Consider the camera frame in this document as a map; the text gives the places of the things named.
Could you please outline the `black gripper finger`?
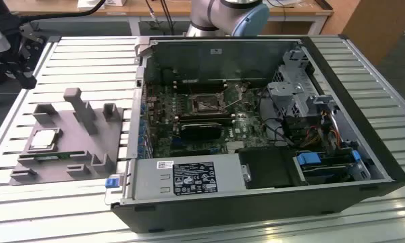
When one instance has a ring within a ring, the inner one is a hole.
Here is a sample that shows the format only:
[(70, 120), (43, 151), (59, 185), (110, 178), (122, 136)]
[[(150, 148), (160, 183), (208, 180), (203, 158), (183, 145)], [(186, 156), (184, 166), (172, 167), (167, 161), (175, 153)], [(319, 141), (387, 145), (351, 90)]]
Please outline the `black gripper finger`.
[(20, 46), (18, 52), (18, 80), (24, 89), (34, 89), (38, 80), (34, 76), (47, 38), (40, 33), (39, 25), (20, 27)]

